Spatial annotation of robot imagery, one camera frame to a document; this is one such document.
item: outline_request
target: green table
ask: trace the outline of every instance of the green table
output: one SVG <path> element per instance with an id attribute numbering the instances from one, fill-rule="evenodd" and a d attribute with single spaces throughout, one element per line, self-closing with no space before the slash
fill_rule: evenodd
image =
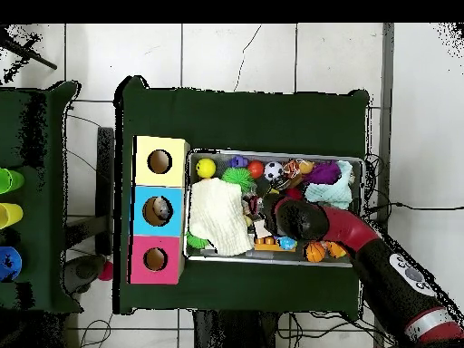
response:
<path id="1" fill-rule="evenodd" d="M 62 289 L 64 230 L 63 119 L 78 91 L 75 82 L 51 90 L 0 89 L 0 167 L 23 173 L 24 185 L 0 195 L 22 206 L 23 219 L 0 231 L 0 245 L 13 246 L 23 269 L 13 283 L 0 283 L 0 307 L 76 312 L 79 304 Z"/>
<path id="2" fill-rule="evenodd" d="M 358 308 L 351 268 L 187 261 L 178 285 L 126 283 L 134 135 L 185 139 L 191 148 L 364 157 L 365 91 L 291 95 L 151 90 L 128 77 L 115 94 L 113 308 L 345 311 Z"/>

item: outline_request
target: red ball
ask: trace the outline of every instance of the red ball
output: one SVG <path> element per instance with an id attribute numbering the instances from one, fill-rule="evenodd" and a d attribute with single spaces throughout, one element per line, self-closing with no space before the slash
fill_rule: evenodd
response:
<path id="1" fill-rule="evenodd" d="M 303 199 L 303 193 L 300 191 L 298 188 L 289 188 L 285 190 L 285 194 L 289 198 L 294 198 L 296 200 L 302 200 Z"/>
<path id="2" fill-rule="evenodd" d="M 251 177 L 257 179 L 265 173 L 265 166 L 261 161 L 253 160 L 248 164 L 248 170 L 250 171 Z"/>

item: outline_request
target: green spiky ball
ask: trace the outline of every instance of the green spiky ball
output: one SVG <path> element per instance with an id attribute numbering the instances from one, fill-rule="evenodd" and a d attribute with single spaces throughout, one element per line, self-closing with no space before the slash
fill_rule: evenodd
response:
<path id="1" fill-rule="evenodd" d="M 255 184 L 250 171 L 246 168 L 228 168 L 222 175 L 222 179 L 227 183 L 238 184 L 243 193 L 249 192 Z"/>
<path id="2" fill-rule="evenodd" d="M 194 237 L 192 234 L 190 234 L 188 231 L 186 233 L 187 236 L 187 244 L 191 247 L 194 247 L 196 249 L 203 249 L 206 247 L 209 242 L 206 239 L 202 239 L 199 237 Z"/>

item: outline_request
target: light blue cloth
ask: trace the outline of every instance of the light blue cloth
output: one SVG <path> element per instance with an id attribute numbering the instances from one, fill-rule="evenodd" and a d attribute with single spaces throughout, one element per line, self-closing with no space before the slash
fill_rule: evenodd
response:
<path id="1" fill-rule="evenodd" d="M 304 192 L 306 200 L 312 203 L 329 203 L 331 206 L 348 209 L 352 202 L 352 191 L 348 186 L 353 166 L 348 161 L 337 161 L 342 176 L 333 185 L 309 184 Z"/>

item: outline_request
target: green cup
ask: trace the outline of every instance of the green cup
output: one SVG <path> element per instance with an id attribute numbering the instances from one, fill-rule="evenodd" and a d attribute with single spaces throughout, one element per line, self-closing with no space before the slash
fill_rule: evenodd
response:
<path id="1" fill-rule="evenodd" d="M 24 176 L 10 169 L 0 169 L 0 194 L 19 189 L 24 184 Z"/>

